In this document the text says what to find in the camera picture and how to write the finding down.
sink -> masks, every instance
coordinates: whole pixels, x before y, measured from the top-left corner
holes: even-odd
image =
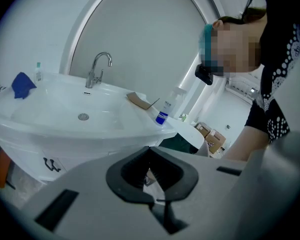
[[[8,87],[0,92],[0,146],[25,167],[21,161],[26,152],[59,161],[93,159],[131,147],[156,146],[177,134],[168,122],[156,124],[154,107],[144,110],[130,102],[130,92],[106,83],[88,89],[84,78],[49,73],[25,99],[14,99]],[[138,95],[147,101],[144,94]]]

hair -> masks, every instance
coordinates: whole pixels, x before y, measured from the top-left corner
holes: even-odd
[[[248,7],[245,12],[240,16],[240,18],[230,17],[230,16],[223,16],[219,18],[223,23],[234,23],[238,25],[252,23],[257,20],[260,20],[263,16],[266,15],[265,8],[255,8],[255,7]]]

cardboard box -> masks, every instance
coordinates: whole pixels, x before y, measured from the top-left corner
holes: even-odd
[[[225,143],[226,138],[223,137],[216,130],[212,130],[206,137],[206,142],[208,143],[209,150],[212,154],[217,152],[217,150]]]
[[[208,133],[210,133],[210,131],[211,131],[211,128],[208,126],[208,125],[206,125],[205,123],[203,123],[203,122],[199,122],[196,126],[195,126],[195,128],[202,134],[202,136],[205,138],[207,135],[208,135]]]

teal headband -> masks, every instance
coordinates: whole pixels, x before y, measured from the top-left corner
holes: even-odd
[[[206,24],[199,39],[199,54],[204,67],[218,67],[218,61],[211,61],[211,31],[212,24]]]

faucet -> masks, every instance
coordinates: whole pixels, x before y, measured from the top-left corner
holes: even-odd
[[[102,56],[102,55],[106,55],[108,57],[108,67],[112,66],[112,57],[108,52],[100,52],[97,56],[95,56],[93,64],[92,64],[92,68],[90,70],[90,72],[88,73],[88,77],[86,78],[86,82],[85,82],[85,87],[86,88],[92,88],[95,83],[101,83],[102,82],[102,75],[104,74],[104,70],[101,70],[101,74],[99,77],[95,78],[95,68],[96,68],[96,64],[98,59]]]

